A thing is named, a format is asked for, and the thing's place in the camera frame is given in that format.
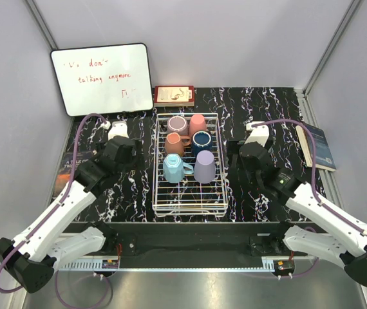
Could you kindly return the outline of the lavender tumbler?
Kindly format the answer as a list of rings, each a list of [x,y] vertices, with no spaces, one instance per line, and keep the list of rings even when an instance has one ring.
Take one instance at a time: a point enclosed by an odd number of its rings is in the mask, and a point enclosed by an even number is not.
[[[214,155],[211,151],[203,150],[197,154],[194,166],[194,179],[199,183],[210,183],[216,175]]]

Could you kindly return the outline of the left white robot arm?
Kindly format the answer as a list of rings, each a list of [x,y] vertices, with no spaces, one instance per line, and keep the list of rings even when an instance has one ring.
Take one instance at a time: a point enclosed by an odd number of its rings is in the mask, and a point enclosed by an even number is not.
[[[89,223],[63,241],[58,238],[80,212],[114,186],[121,173],[136,169],[142,157],[140,140],[115,136],[101,143],[97,154],[79,164],[62,192],[28,228],[13,239],[0,239],[0,270],[32,294],[64,265],[89,253],[111,254],[118,234],[103,222]]]

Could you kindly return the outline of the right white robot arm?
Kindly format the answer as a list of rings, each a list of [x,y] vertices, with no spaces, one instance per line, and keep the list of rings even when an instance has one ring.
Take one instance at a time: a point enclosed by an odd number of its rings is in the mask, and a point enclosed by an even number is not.
[[[316,256],[341,267],[355,282],[367,287],[367,223],[318,194],[310,182],[291,170],[275,167],[268,150],[257,142],[231,141],[227,157],[231,166],[246,172],[253,188],[324,230],[309,232],[282,223],[270,238],[273,253],[281,256],[291,250]]]

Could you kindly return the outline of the salmon square mug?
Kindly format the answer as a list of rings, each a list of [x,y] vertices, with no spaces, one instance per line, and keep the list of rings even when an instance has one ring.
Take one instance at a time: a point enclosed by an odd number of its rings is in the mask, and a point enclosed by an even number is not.
[[[179,135],[176,132],[169,133],[165,139],[166,154],[177,154],[182,157],[185,152],[185,147],[190,144],[191,139],[189,136]]]

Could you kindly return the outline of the coral pink tumbler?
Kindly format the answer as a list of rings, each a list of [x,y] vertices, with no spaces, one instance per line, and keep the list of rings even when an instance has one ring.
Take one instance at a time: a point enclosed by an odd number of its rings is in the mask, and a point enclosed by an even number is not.
[[[199,131],[206,131],[207,124],[202,114],[194,114],[189,122],[189,136],[192,137]]]

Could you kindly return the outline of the light blue faceted mug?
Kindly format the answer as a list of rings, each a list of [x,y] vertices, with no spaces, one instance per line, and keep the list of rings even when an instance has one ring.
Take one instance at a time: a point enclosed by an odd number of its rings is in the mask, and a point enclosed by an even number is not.
[[[179,183],[194,173],[194,167],[185,163],[178,154],[168,154],[163,161],[164,178],[169,183]]]

